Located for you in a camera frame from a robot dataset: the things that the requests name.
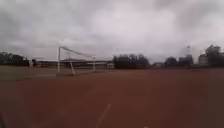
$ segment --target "cloud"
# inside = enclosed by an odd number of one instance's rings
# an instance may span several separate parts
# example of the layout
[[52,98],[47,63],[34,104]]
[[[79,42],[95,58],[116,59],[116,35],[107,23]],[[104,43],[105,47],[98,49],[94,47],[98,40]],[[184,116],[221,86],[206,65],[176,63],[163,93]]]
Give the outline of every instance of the cloud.
[[0,51],[55,60],[57,47],[154,61],[224,47],[221,0],[0,0]]

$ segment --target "ground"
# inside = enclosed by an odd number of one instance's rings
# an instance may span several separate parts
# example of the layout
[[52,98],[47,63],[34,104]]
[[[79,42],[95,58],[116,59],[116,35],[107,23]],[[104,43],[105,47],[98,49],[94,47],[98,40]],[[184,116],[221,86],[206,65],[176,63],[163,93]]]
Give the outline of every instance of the ground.
[[218,128],[224,70],[135,70],[0,82],[7,128]]

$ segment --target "soccer goal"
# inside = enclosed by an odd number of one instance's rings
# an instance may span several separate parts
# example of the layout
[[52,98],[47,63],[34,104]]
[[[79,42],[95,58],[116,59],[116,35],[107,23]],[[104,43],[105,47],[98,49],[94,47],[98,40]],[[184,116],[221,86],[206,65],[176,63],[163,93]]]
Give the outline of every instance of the soccer goal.
[[72,74],[73,76],[95,72],[96,58],[94,56],[77,52],[67,47],[58,48],[58,73]]

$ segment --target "treeline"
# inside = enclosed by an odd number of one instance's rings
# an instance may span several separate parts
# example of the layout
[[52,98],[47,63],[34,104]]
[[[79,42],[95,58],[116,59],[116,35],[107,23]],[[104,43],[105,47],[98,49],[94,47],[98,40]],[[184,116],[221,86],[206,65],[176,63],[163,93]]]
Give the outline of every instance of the treeline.
[[163,67],[164,68],[189,68],[193,65],[194,60],[192,55],[186,55],[185,57],[179,57],[177,60],[175,57],[168,57]]
[[149,67],[149,61],[142,55],[123,54],[113,57],[114,68],[116,69],[144,69]]
[[17,54],[0,52],[0,65],[29,66],[29,61]]

